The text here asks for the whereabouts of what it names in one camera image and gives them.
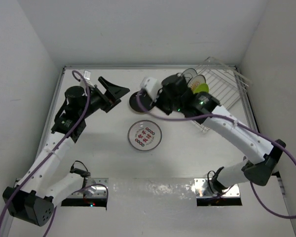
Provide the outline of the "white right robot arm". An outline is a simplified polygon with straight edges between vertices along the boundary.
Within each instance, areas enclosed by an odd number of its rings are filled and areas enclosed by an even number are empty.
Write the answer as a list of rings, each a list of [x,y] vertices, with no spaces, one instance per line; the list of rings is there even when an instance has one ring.
[[[207,91],[194,93],[186,79],[178,74],[163,81],[147,78],[141,84],[154,106],[169,115],[176,111],[185,120],[193,120],[210,128],[238,148],[246,159],[233,166],[222,166],[210,180],[211,192],[221,194],[240,183],[265,186],[282,156],[286,144],[278,139],[270,142],[250,130],[234,117]]]

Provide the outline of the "white plate red characters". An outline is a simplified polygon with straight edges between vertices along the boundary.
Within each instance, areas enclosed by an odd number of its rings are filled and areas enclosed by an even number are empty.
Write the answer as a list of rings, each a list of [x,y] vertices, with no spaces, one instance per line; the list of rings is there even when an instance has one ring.
[[[161,128],[151,120],[140,120],[134,123],[127,134],[129,144],[141,152],[154,150],[161,143],[162,137]]]

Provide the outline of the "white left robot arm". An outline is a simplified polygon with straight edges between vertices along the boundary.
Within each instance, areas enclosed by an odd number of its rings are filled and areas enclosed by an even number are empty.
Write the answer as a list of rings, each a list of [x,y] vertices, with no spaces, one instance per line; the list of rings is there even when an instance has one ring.
[[[59,203],[85,185],[90,173],[73,168],[58,183],[44,186],[86,128],[86,118],[97,110],[108,113],[130,91],[103,77],[98,81],[105,93],[85,81],[65,91],[65,100],[55,116],[45,146],[27,174],[15,187],[7,187],[2,194],[10,216],[41,227],[51,218]]]

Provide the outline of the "black glossy plate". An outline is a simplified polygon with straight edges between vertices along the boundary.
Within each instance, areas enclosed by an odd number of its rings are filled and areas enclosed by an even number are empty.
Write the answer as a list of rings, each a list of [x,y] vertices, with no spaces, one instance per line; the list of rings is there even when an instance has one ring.
[[[138,106],[138,103],[137,103],[137,94],[138,94],[138,91],[134,92],[130,98],[129,98],[129,106],[130,108],[135,112],[135,113],[138,113],[138,114],[143,114],[144,111]],[[141,104],[145,107],[145,109],[147,111],[150,111],[152,109],[152,106],[151,106],[151,103],[152,103],[152,100],[151,98],[148,96],[148,94],[146,92],[141,92],[139,94],[139,98],[140,98],[140,102]]]

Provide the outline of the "lime green plate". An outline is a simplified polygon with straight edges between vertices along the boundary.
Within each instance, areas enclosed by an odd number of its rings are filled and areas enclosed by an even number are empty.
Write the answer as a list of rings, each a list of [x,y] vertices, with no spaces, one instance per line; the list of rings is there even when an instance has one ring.
[[[196,86],[192,92],[194,94],[197,94],[197,93],[200,93],[200,92],[206,92],[208,93],[209,92],[209,87],[208,87],[208,84],[206,83],[202,83],[202,84],[199,84],[198,86]]]

